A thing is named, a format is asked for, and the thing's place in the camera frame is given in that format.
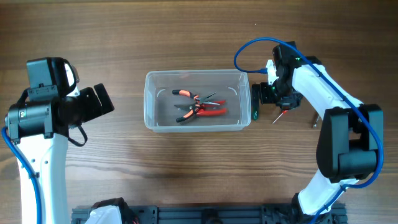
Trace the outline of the clear plastic container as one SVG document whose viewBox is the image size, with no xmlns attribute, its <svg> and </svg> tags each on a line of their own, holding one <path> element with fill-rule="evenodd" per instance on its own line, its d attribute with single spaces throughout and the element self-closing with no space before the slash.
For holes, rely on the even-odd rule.
<svg viewBox="0 0 398 224">
<path fill-rule="evenodd" d="M 251 123 L 248 76 L 234 69 L 149 72 L 144 122 L 156 133 L 242 130 Z"/>
</svg>

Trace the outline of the orange black needle-nose pliers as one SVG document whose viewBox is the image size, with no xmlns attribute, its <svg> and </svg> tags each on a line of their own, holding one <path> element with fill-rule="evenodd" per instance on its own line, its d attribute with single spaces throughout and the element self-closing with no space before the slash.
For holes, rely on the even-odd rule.
<svg viewBox="0 0 398 224">
<path fill-rule="evenodd" d="M 207 106 L 219 106 L 220 102 L 210 101 L 209 99 L 216 94 L 216 92 L 211 93 L 207 96 L 199 96 L 194 94 L 188 90 L 172 90 L 173 95 L 182 95 L 187 96 L 193 100 L 193 103 L 190 104 L 180 104 L 174 105 L 174 107 L 187 111 L 187 114 L 176 119 L 177 123 L 184 122 L 191 117 L 195 116 L 200 110 L 204 111 Z"/>
</svg>

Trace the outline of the red handle snips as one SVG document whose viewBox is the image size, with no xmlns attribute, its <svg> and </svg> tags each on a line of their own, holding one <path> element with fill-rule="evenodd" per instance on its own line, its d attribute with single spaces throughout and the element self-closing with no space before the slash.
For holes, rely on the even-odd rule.
<svg viewBox="0 0 398 224">
<path fill-rule="evenodd" d="M 225 100 L 206 101 L 203 103 L 174 105 L 174 107 L 188 112 L 194 110 L 197 116 L 219 116 L 228 112 L 226 108 L 222 107 L 225 103 Z"/>
</svg>

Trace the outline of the green handle screwdriver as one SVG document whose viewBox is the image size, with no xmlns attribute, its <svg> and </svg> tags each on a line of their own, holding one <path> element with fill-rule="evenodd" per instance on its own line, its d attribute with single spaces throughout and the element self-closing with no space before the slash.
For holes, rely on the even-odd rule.
<svg viewBox="0 0 398 224">
<path fill-rule="evenodd" d="M 253 109 L 252 111 L 252 119 L 257 120 L 258 119 L 258 110 Z"/>
</svg>

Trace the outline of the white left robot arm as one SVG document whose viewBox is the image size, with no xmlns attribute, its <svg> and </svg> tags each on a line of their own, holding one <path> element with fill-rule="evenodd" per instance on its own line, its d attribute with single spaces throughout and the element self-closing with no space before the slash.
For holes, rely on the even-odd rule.
<svg viewBox="0 0 398 224">
<path fill-rule="evenodd" d="M 34 100 L 24 90 L 6 115 L 2 136 L 17 157 L 21 177 L 23 223 L 69 223 L 65 180 L 69 144 L 84 146 L 69 136 L 82 124 L 114 110 L 103 84 L 73 90 L 61 97 L 55 86 L 50 94 Z"/>
</svg>

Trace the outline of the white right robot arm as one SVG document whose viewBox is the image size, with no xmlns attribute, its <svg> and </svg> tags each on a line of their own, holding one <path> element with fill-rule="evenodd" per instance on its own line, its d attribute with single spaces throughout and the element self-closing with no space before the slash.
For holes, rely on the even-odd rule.
<svg viewBox="0 0 398 224">
<path fill-rule="evenodd" d="M 260 72 L 268 81 L 253 85 L 257 102 L 275 104 L 282 111 L 296 109 L 306 98 L 322 120 L 316 160 L 318 170 L 292 199 L 291 219 L 315 223 L 329 214 L 348 189 L 369 186 L 384 162 L 384 114 L 344 91 L 321 61 L 304 57 L 295 42 L 280 42 L 273 59 Z"/>
</svg>

